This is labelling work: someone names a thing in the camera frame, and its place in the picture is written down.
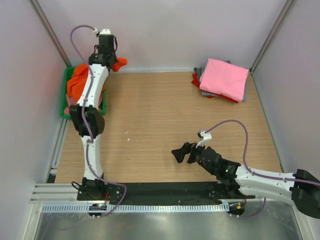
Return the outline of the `orange t shirt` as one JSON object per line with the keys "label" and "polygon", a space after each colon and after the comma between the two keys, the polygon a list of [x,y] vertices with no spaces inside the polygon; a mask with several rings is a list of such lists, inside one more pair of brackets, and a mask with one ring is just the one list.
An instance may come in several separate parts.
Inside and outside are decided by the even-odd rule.
{"label": "orange t shirt", "polygon": [[[124,67],[128,64],[126,58],[117,58],[117,62],[112,66],[113,72],[118,72],[121,67]],[[67,82],[67,95],[73,97],[77,101],[80,99],[82,92],[84,90],[87,77],[88,77],[89,68],[85,63],[82,63],[75,67],[71,79]]]}

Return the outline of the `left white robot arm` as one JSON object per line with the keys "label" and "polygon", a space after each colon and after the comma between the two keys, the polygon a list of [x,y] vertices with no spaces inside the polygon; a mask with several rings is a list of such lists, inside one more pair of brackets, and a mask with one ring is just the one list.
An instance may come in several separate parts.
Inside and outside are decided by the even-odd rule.
{"label": "left white robot arm", "polygon": [[98,31],[97,37],[98,44],[88,59],[84,89],[77,103],[69,107],[72,123],[81,137],[85,160],[84,175],[77,188],[79,201],[102,200],[107,194],[100,150],[105,120],[99,106],[105,80],[117,62],[118,43],[109,29]]}

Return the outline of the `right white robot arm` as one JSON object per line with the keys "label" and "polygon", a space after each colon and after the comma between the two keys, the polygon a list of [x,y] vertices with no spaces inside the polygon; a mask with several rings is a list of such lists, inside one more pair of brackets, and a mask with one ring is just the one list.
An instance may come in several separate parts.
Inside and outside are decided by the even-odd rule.
{"label": "right white robot arm", "polygon": [[295,206],[311,218],[320,217],[320,181],[304,169],[279,173],[246,168],[244,164],[224,159],[211,147],[189,142],[171,153],[178,163],[188,155],[187,163],[197,163],[215,176],[225,185],[225,192],[231,198],[268,198]]}

